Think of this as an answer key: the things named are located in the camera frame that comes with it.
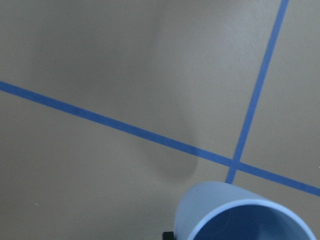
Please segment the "textured floor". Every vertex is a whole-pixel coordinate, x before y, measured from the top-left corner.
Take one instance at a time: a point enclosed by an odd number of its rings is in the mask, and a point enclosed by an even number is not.
[[[320,2],[287,3],[3,1],[0,238],[160,239],[202,181],[320,238]]]

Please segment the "cup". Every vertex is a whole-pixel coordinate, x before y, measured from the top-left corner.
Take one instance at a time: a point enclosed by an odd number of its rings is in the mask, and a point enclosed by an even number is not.
[[[288,208],[224,182],[202,182],[181,198],[176,240],[316,240]]]

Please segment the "floor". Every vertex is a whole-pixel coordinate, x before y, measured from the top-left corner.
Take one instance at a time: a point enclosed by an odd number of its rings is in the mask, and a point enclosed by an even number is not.
[[[319,12],[2,1],[0,238],[160,239],[189,187],[221,181],[320,239]]]

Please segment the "cup rim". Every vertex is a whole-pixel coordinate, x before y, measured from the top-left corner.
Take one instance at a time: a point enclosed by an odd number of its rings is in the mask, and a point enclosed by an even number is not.
[[[276,202],[270,201],[268,199],[255,199],[255,198],[233,200],[213,209],[195,225],[195,227],[192,229],[192,231],[190,232],[186,240],[194,240],[194,238],[197,236],[198,232],[203,228],[203,226],[205,226],[207,222],[209,222],[212,218],[214,218],[218,214],[224,211],[227,211],[229,209],[233,209],[235,207],[248,206],[248,205],[267,207],[285,214],[289,218],[293,219],[302,228],[302,230],[307,234],[310,240],[316,240],[316,237],[314,236],[310,228],[307,226],[307,224],[293,211]]]

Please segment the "blue painter's tape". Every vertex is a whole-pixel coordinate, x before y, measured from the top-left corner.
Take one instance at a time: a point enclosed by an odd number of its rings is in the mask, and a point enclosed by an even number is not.
[[[139,127],[100,115],[92,111],[82,109],[80,107],[38,94],[36,92],[20,88],[18,86],[14,86],[3,81],[0,81],[0,90],[78,116],[80,118],[87,119],[203,159],[210,160],[218,164],[229,166],[232,162],[232,160],[227,157],[203,150],[192,145],[188,145],[186,143],[153,133],[151,131],[141,129]]]
[[[320,188],[240,162],[238,170],[320,197]]]
[[[165,136],[161,136],[159,134],[129,125],[127,123],[94,113],[92,111],[88,111],[85,109],[82,109],[80,107],[77,106],[73,106],[70,105],[68,103],[59,101],[59,100],[55,100],[53,98],[47,97],[47,96],[43,96],[41,94],[20,88],[18,86],[14,86],[11,85],[9,83],[0,81],[0,90],[27,99],[27,100],[31,100],[33,102],[66,112],[68,114],[72,114],[75,116],[78,116],[80,118],[83,119],[87,119],[132,135],[135,135],[137,137],[141,137],[144,139],[147,139],[149,141],[173,148],[173,149],[177,149],[179,151],[203,158],[203,159],[207,159],[210,160],[212,162],[218,163],[218,164],[222,164],[225,166],[231,166],[233,165],[234,169],[239,169],[240,171],[243,171],[245,173],[248,174],[252,174],[255,175],[257,177],[261,177],[264,179],[268,179],[271,181],[274,181],[276,183],[279,184],[283,184],[289,187],[292,187],[294,189],[298,189],[316,196],[320,196],[320,189],[316,188],[314,186],[311,185],[307,185],[305,183],[301,183],[299,181],[295,181],[292,179],[289,179],[287,177],[284,176],[280,176],[277,175],[275,173],[272,172],[268,172],[266,170],[262,170],[259,169],[257,167],[254,166],[250,166],[241,162],[237,162],[235,163],[234,161],[232,161],[231,159],[224,157],[224,156],[220,156],[218,154],[215,154],[213,152],[209,152],[203,149],[200,149],[198,147],[194,147],[188,144],[185,144],[183,142],[179,142],[173,139],[170,139],[168,137]]]
[[[267,71],[268,71],[268,67],[271,61],[271,57],[272,54],[274,52],[275,46],[276,46],[276,42],[277,42],[277,38],[280,32],[280,28],[282,25],[282,22],[284,20],[285,17],[285,13],[286,13],[286,9],[288,6],[288,2],[289,0],[282,0],[273,28],[272,28],[272,32],[270,35],[270,39],[267,45],[267,48],[265,50],[265,54],[262,60],[262,64],[260,67],[260,71],[256,80],[256,84],[254,86],[254,90],[251,96],[251,100],[249,103],[249,107],[244,119],[244,123],[242,126],[242,130],[238,139],[238,143],[236,145],[235,151],[234,151],[234,155],[233,155],[233,161],[235,162],[234,164],[232,164],[230,166],[229,172],[227,174],[226,183],[232,184],[234,179],[235,179],[235,175],[236,175],[236,171],[237,171],[237,163],[240,162],[242,153],[244,151],[245,145],[246,145],[246,141],[248,138],[248,134],[250,131],[250,127],[256,112],[256,108],[258,105],[258,101],[259,101],[259,97],[260,97],[260,93],[262,91],[262,87],[264,85],[264,81],[267,75]]]

